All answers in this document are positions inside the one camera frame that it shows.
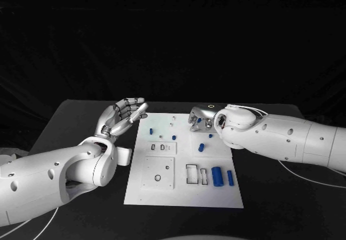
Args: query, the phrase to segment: blue cylinder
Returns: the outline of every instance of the blue cylinder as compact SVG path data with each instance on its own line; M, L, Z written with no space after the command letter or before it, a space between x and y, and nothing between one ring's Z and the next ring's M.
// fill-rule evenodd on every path
M215 187L222 187L224 186L224 179L222 179L222 169L219 166L215 166L211 169L212 173L212 181L214 181L214 186Z
M232 171L231 170L227 171L227 175L228 175L229 186L234 186L235 183L234 183L234 177L232 177Z
M205 144L201 143L201 144L199 144L199 148L198 148L198 150L199 150L201 152L204 152L204 149L205 149Z

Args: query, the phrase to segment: robotic arm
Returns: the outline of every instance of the robotic arm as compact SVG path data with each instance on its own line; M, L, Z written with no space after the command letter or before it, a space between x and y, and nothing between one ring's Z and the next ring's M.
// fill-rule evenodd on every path
M231 104L225 108L196 106L188 121L193 124L192 132L216 132L232 149L247 149L271 159L346 172L346 129L342 127Z
M114 142L147 117L143 102L144 98L124 98L108 106L94 136L78 146L0 164L0 227L36 218L108 184L117 165L130 163L131 149Z

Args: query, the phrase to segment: white board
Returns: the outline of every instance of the white board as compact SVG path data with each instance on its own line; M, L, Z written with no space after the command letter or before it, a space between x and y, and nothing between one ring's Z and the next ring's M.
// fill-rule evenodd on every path
M191 132L189 114L149 113L147 115L149 117L142 119L139 124L124 204L244 208L232 151L224 144L218 133ZM159 155L157 152L150 154L152 143L149 142L176 143L176 149L173 152L166 152L165 155ZM199 152L201 143L205 144L204 152ZM144 171L149 157L173 158L173 188L163 189L155 186L152 176L155 172ZM198 184L188 184L186 165L198 166ZM222 187L214 186L212 167L221 167ZM202 185L201 169L206 169L208 185ZM232 171L234 186L229 186L228 170ZM150 188L142 186L146 179L153 181Z

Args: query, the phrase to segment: dark table surface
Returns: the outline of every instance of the dark table surface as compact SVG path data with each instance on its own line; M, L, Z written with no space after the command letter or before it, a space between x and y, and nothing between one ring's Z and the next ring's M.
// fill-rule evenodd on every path
M46 125L31 155L77 146L94 135L100 115L116 101L67 100ZM149 102L147 112L191 113L196 102ZM270 114L304 118L287 104L250 104ZM139 122L116 142L134 148ZM346 239L346 189L294 176L277 160L232 150L244 209L124 205L131 165L118 166L105 187L64 205L39 239L159 240L183 235L224 235L245 239ZM325 167L286 162L306 178L346 186ZM6 239L33 239L54 215L35 218ZM19 225L0 228L0 235Z

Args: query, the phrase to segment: black backdrop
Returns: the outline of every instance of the black backdrop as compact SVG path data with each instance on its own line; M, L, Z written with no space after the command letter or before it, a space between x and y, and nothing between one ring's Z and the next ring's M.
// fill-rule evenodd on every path
M345 22L342 1L0 2L5 145L65 99L296 104L345 126Z

